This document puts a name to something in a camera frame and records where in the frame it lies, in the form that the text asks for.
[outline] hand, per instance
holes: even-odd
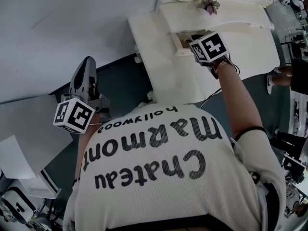
[[[224,65],[229,64],[229,62],[227,61],[227,59],[223,56],[218,58],[217,60],[211,62],[211,73],[212,75],[215,77],[215,79],[219,79],[218,76],[218,69]]]
[[[94,113],[94,115],[92,116],[92,119],[90,121],[90,124],[98,124],[101,122],[101,118],[100,115],[98,113]]]
[[[75,202],[79,190],[79,181],[73,185],[73,191],[69,197],[63,218],[63,231],[75,231]]]

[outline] shoe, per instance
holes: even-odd
[[[290,5],[290,0],[282,0],[281,1],[281,4],[283,4],[284,6],[288,6],[288,5]]]
[[[272,79],[272,76],[270,75],[266,76],[266,85],[267,85],[267,90],[268,90],[269,95],[271,95],[271,89],[273,88],[273,85],[274,85],[271,79]]]

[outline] white wall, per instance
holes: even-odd
[[[0,0],[0,103],[54,91],[88,55],[99,67],[133,53],[127,19],[155,2]]]

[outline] black sleeve trim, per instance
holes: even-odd
[[[77,181],[79,181],[80,180],[80,177],[78,178],[78,179],[75,179],[74,181],[73,181],[73,185],[72,185],[72,187],[75,185],[75,183],[77,182]]]
[[[235,141],[238,141],[239,138],[240,138],[244,133],[249,132],[249,131],[251,131],[251,130],[261,130],[261,131],[265,132],[265,134],[267,134],[266,131],[265,131],[265,129],[262,128],[262,127],[252,127],[252,128],[247,128],[247,129],[243,130],[242,132],[240,132],[238,135],[236,135],[236,137],[234,138],[234,140],[235,140]]]

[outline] flower decoration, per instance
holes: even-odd
[[[213,0],[202,0],[198,5],[197,8],[205,9],[210,15],[214,13],[217,15],[217,9],[220,7],[220,3]]]

